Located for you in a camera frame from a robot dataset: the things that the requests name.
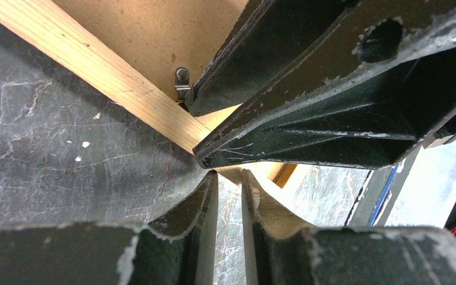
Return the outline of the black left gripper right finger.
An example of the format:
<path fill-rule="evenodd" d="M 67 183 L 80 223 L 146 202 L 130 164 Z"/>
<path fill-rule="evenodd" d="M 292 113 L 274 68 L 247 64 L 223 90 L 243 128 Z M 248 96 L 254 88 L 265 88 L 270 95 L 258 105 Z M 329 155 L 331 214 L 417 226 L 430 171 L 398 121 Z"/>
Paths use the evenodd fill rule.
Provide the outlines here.
<path fill-rule="evenodd" d="M 456 284 L 456 238 L 437 227 L 320 228 L 242 172 L 248 284 Z"/>

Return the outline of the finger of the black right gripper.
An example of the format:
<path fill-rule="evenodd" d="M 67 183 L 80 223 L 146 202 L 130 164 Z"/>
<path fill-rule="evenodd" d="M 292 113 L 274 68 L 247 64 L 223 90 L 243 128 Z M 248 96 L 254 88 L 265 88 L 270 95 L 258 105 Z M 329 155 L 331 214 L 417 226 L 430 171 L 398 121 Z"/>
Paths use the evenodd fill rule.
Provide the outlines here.
<path fill-rule="evenodd" d="M 357 1 L 248 1 L 185 96 L 192 116 L 247 101 Z"/>
<path fill-rule="evenodd" d="M 456 140 L 456 1 L 357 1 L 208 134 L 205 169 L 380 169 Z"/>

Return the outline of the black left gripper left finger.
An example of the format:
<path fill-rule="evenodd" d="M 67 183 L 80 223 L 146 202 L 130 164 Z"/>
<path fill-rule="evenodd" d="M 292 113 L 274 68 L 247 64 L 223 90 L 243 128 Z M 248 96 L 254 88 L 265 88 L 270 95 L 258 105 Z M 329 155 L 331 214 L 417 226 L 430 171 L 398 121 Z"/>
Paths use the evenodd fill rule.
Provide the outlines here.
<path fill-rule="evenodd" d="M 0 229 L 0 284 L 211 284 L 218 174 L 140 221 L 12 224 Z"/>

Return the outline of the brown backing board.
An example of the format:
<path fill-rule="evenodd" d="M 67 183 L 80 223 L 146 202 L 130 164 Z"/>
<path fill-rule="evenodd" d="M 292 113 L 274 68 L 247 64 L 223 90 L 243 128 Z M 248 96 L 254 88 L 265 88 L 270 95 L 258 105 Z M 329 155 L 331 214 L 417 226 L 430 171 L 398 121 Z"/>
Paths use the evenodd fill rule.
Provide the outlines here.
<path fill-rule="evenodd" d="M 55 4 L 175 100 L 173 73 L 194 82 L 224 43 L 246 1 L 63 0 Z"/>

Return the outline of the wooden picture frame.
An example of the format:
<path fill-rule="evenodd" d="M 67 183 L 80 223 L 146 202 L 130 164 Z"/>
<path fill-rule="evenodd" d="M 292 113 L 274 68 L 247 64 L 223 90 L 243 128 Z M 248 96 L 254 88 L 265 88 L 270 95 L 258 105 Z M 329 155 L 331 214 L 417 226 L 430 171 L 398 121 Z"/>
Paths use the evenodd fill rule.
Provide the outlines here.
<path fill-rule="evenodd" d="M 191 116 L 52 1 L 0 1 L 0 24 L 188 152 L 233 112 Z"/>

